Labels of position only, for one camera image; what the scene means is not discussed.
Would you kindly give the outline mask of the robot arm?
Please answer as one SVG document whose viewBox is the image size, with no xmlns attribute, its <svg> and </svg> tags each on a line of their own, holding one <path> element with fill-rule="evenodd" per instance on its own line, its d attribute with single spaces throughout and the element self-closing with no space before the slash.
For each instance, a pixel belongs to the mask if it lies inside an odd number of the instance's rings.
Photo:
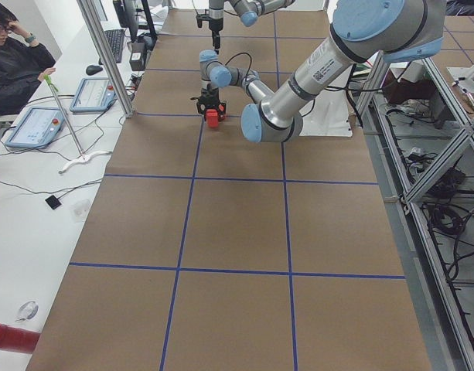
<svg viewBox="0 0 474 371">
<path fill-rule="evenodd" d="M 219 89 L 240 87 L 252 99 L 241 115 L 243 135 L 252 142 L 286 142 L 298 136 L 303 129 L 300 110 L 341 73 L 377 52 L 386 63 L 434 56 L 442 47 L 445 20 L 443 1 L 340 1 L 326 40 L 272 91 L 251 68 L 218 60 L 223 10 L 222 1 L 211 1 L 196 17 L 199 25 L 208 22 L 213 37 L 213 49 L 199 54 L 202 88 L 196 106 L 204 121 L 215 128 L 226 117 Z"/>
<path fill-rule="evenodd" d="M 209 1 L 209 8 L 204 13 L 196 15 L 197 27 L 201 28 L 203 22 L 208 22 L 211 31 L 213 49 L 216 53 L 220 51 L 220 32 L 223 30 L 224 6 L 229 3 L 239 20 L 250 27 L 255 24 L 259 17 L 285 9 L 294 4 L 294 0 L 213 0 Z"/>
</svg>

